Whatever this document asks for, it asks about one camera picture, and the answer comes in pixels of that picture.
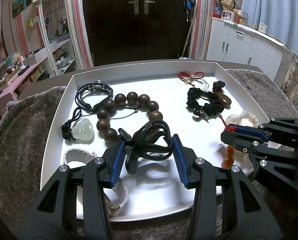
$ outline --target white mirror frame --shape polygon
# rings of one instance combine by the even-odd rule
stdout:
[[[38,13],[39,13],[39,15],[38,15],[38,18],[39,18],[39,27],[40,27],[40,31],[41,31],[41,36],[42,36],[44,47],[47,50],[48,61],[49,61],[49,64],[51,65],[51,68],[52,68],[54,74],[56,76],[58,76],[61,73],[58,70],[58,67],[57,67],[57,65],[55,63],[55,60],[54,60],[52,51],[50,49],[49,38],[48,38],[47,31],[45,29],[45,24],[44,24],[43,9],[42,9],[42,0],[38,0],[36,2],[36,4],[37,4],[36,6],[38,8]]]
[[[80,50],[80,46],[77,41],[78,36],[76,32],[76,25],[74,22],[72,0],[64,0],[64,3],[66,7],[67,23],[68,23],[71,42],[72,42],[72,47],[73,47],[74,54],[76,56],[76,64],[79,70],[85,69],[86,64],[83,60],[82,52]]]

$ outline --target brown wooden bead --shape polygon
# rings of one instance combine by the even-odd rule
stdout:
[[[159,110],[159,105],[156,101],[150,101],[148,104],[147,104],[147,111],[148,113],[151,113],[153,111],[158,111]]]
[[[107,109],[102,107],[98,110],[97,117],[98,117],[99,120],[100,119],[109,119],[110,113]]]
[[[127,101],[131,105],[135,105],[138,100],[138,94],[136,92],[130,92],[127,94]]]
[[[148,95],[142,94],[138,97],[138,103],[140,106],[147,106],[150,101],[150,97]]]
[[[97,122],[97,130],[103,132],[110,128],[110,123],[107,119],[100,119]]]
[[[149,121],[153,121],[153,120],[162,121],[163,119],[163,115],[159,111],[152,111],[148,117],[149,117]]]
[[[104,140],[107,143],[113,143],[118,139],[118,133],[115,129],[110,128],[104,131]]]
[[[124,94],[117,94],[114,97],[117,106],[123,106],[126,103],[126,96]]]
[[[110,114],[114,114],[116,112],[116,106],[116,102],[111,99],[105,101],[104,103],[104,108],[107,109]]]

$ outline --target gray fuzzy blanket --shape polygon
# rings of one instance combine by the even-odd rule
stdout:
[[[298,117],[283,92],[263,73],[227,70],[256,100],[268,117]],[[11,102],[0,122],[0,217],[15,233],[26,210],[39,193],[44,147],[64,87]],[[285,230],[298,214],[297,196],[276,195],[254,181]],[[216,227],[221,232],[221,209]],[[185,239],[190,210],[152,220],[111,223],[114,239]],[[83,224],[79,222],[83,235]]]

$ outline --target cup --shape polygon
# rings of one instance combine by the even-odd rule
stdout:
[[[261,33],[266,33],[266,30],[267,30],[267,25],[264,23],[259,23],[259,31]]]

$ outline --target dark wooden door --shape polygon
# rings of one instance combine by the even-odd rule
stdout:
[[[179,58],[190,25],[186,21],[183,0],[149,0],[147,3],[141,0],[141,2],[140,11],[144,23],[143,59]]]
[[[183,0],[83,0],[94,65],[172,59],[182,53],[188,30]]]

